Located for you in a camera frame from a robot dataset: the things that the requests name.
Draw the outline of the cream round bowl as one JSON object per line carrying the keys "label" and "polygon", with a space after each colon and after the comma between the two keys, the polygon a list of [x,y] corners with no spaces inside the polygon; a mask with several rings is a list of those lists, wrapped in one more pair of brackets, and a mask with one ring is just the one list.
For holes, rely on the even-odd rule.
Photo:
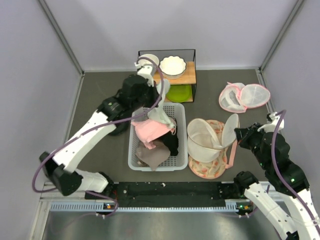
{"label": "cream round bowl", "polygon": [[150,54],[150,53],[141,55],[138,60],[138,64],[140,66],[145,66],[145,65],[154,66],[153,63],[155,63],[158,66],[160,64],[160,60],[156,55]]}

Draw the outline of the white plastic laundry basket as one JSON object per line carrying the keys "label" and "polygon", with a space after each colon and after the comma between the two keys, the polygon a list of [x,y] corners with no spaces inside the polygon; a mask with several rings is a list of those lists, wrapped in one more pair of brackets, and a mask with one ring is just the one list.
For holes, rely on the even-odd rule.
{"label": "white plastic laundry basket", "polygon": [[[188,165],[188,143],[187,143],[187,126],[186,126],[186,113],[185,107],[181,103],[165,102],[163,110],[167,116],[176,120],[178,138],[178,154],[170,156],[166,161],[160,164],[157,172],[172,172],[180,171]],[[130,126],[129,132],[129,145],[128,145],[128,166],[134,171],[150,172],[152,169],[149,166],[141,166],[138,164],[136,150],[140,144],[140,140],[136,135],[134,126]]]}

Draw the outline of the white bra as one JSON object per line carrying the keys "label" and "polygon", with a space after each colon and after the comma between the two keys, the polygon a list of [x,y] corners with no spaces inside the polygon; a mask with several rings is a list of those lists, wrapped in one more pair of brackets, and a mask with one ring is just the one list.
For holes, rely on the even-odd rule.
{"label": "white bra", "polygon": [[170,90],[171,84],[168,79],[163,80],[163,84],[160,82],[157,84],[156,89],[161,97],[161,100],[158,103],[158,107],[153,108],[151,111],[147,113],[147,116],[150,120],[156,121],[161,124],[167,125],[170,129],[174,129],[176,127],[176,124],[173,122],[173,120],[167,116],[167,114],[164,112],[164,101],[166,98],[166,94]]}

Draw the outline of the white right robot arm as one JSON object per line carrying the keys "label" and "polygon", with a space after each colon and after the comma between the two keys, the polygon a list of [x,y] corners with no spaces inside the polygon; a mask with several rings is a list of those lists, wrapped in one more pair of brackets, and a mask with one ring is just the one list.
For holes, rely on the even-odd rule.
{"label": "white right robot arm", "polygon": [[242,171],[233,179],[234,194],[253,202],[282,240],[318,240],[320,217],[313,205],[310,184],[303,170],[290,160],[285,138],[277,131],[266,132],[259,123],[235,128],[234,132],[237,144],[253,153],[289,212],[249,171]]}

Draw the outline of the beige bra in basket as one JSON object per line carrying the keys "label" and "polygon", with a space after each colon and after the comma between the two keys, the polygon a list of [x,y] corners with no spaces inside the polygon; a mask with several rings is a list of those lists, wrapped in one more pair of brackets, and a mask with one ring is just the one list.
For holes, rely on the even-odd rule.
{"label": "beige bra in basket", "polygon": [[140,142],[135,156],[137,157],[137,164],[140,167],[150,167],[152,171],[155,171],[157,167],[170,157],[171,151],[161,140],[155,140],[153,145],[155,146],[154,148],[148,149]]}

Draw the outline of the pink bra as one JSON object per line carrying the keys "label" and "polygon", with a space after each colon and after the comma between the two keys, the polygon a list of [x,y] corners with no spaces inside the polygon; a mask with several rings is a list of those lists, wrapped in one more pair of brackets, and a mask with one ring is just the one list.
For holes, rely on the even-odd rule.
{"label": "pink bra", "polygon": [[131,125],[134,127],[135,133],[144,146],[151,150],[156,146],[153,144],[153,140],[156,140],[167,133],[175,133],[177,122],[174,118],[169,118],[172,126],[167,124],[147,119],[145,121],[132,121]]}

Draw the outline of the green plastic plate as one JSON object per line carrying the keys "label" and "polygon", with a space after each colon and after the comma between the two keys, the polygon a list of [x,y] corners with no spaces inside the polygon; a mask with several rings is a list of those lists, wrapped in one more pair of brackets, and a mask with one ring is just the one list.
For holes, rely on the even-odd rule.
{"label": "green plastic plate", "polygon": [[192,102],[192,86],[191,85],[173,85],[166,94],[166,99],[174,103]]}

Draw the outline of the tulip print mesh bra bag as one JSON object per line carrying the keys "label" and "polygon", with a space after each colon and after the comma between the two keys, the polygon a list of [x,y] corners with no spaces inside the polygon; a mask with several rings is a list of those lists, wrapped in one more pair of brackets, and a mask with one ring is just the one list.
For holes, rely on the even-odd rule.
{"label": "tulip print mesh bra bag", "polygon": [[[221,132],[224,127],[224,123],[217,120],[205,120],[213,127],[213,129],[218,133],[218,136],[221,136]],[[188,155],[188,166],[191,171],[200,178],[213,180],[219,178],[225,170],[233,167],[235,154],[233,158],[230,157],[232,148],[228,147],[226,150],[222,150],[219,156],[209,163],[203,163],[194,160],[190,155]]]}

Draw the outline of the pink trimmed mesh laundry bag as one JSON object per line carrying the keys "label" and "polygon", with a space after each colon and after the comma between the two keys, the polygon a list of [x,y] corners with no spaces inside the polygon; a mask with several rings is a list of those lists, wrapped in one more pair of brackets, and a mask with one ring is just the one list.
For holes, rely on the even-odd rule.
{"label": "pink trimmed mesh laundry bag", "polygon": [[230,83],[219,95],[220,107],[231,113],[245,113],[247,109],[264,106],[271,97],[270,91],[260,84]]}

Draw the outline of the black garment in basket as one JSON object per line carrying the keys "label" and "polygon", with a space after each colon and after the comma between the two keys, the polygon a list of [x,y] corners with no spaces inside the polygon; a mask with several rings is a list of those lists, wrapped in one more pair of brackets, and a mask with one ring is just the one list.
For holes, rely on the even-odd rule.
{"label": "black garment in basket", "polygon": [[177,156],[179,154],[179,138],[178,138],[178,125],[177,120],[174,117],[170,118],[171,121],[175,124],[175,132],[171,131],[160,136],[158,139],[163,142],[163,144],[169,149],[170,156]]}

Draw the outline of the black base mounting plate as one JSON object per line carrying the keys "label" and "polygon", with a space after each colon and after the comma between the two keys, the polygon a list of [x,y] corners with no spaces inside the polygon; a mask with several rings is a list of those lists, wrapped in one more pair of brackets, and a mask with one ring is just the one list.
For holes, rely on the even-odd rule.
{"label": "black base mounting plate", "polygon": [[233,182],[119,182],[101,193],[119,207],[221,207],[225,200],[244,199]]}

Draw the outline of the white mesh laundry bag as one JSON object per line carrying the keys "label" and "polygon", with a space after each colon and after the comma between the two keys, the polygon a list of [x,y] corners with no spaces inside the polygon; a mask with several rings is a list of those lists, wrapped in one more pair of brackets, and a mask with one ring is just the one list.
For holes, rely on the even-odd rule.
{"label": "white mesh laundry bag", "polygon": [[224,124],[221,136],[202,118],[193,119],[187,126],[188,154],[196,161],[209,163],[215,160],[221,151],[231,147],[233,158],[237,148],[235,129],[240,126],[238,114],[232,114]]}

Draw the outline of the white scalloped bowl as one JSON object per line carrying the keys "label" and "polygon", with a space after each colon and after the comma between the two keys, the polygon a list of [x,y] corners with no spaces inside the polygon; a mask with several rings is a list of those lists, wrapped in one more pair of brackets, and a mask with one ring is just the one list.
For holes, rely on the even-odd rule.
{"label": "white scalloped bowl", "polygon": [[179,56],[168,56],[163,58],[159,63],[163,76],[167,79],[180,78],[187,69],[187,63]]}

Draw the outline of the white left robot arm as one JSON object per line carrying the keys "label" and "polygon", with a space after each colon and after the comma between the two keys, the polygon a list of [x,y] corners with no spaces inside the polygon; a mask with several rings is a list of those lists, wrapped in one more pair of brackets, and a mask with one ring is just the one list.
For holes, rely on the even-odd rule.
{"label": "white left robot arm", "polygon": [[83,158],[111,133],[120,134],[132,113],[141,107],[158,106],[164,92],[164,82],[156,85],[146,77],[131,74],[114,96],[102,101],[87,123],[64,146],[40,156],[45,175],[63,196],[76,191],[93,191],[109,198],[114,191],[110,179],[103,173],[79,170]]}

